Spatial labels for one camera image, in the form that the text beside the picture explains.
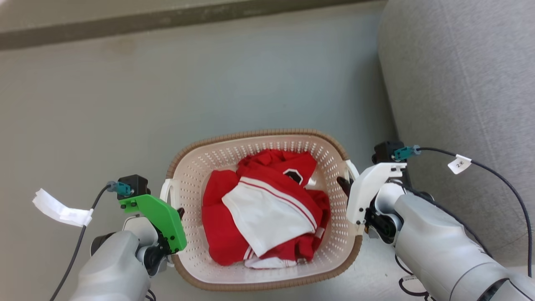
connector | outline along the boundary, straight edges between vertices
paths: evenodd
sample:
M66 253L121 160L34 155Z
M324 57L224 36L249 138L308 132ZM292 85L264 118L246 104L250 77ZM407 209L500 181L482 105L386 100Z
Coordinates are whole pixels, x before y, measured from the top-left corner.
M109 181L108 185L110 185L110 188L107 191L117 192L118 195L122 195L123 197L129 197L133 193L130 186L125 183Z
M394 155L393 155L393 160L394 161L397 161L397 162L400 162L402 160L406 160L412 156L415 156L415 155L419 155L422 153L421 150L417 150L419 149L420 146L419 145L415 145L413 147L403 147L403 148L400 148L400 149L396 149L394 151Z

laundry basket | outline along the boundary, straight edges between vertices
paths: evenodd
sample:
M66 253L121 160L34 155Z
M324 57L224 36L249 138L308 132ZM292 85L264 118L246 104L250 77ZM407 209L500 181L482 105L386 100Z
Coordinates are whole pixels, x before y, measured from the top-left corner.
M204 189L213 170L236 170L247 155L264 149L309 152L318 162L305 188L325 191L331 203L331 221L322 244L310 262L282 269L254 270L243 263L220 266L208 253L201 218ZM347 197L337 177L357 176L354 165L338 142L316 130L262 130L215 137L191 144L169 166L160 198L185 209L182 226L186 249L173 256L178 273L204 290L246 291L293 287L322 281L343 273L355 260L362 235L355 236L346 220Z

gray fabric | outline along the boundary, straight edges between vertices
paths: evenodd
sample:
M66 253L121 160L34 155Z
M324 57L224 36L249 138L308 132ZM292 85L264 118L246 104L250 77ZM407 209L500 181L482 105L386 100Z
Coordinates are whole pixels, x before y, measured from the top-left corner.
M478 160L504 175L535 220L535 1L390 0L379 58L400 139ZM505 265L525 265L527 229L514 195L451 157L409 160L416 188L478 233Z

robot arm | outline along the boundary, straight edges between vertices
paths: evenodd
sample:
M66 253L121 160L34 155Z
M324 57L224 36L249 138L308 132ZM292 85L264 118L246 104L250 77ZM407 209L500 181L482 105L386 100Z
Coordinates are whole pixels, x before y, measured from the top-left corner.
M489 257L453 217L389 178L406 163L379 163L351 186L347 217L376 232L437 301L534 300L535 281Z
M136 257L137 236L130 231L111 235L78 274L71 301L142 301L150 288L149 274Z

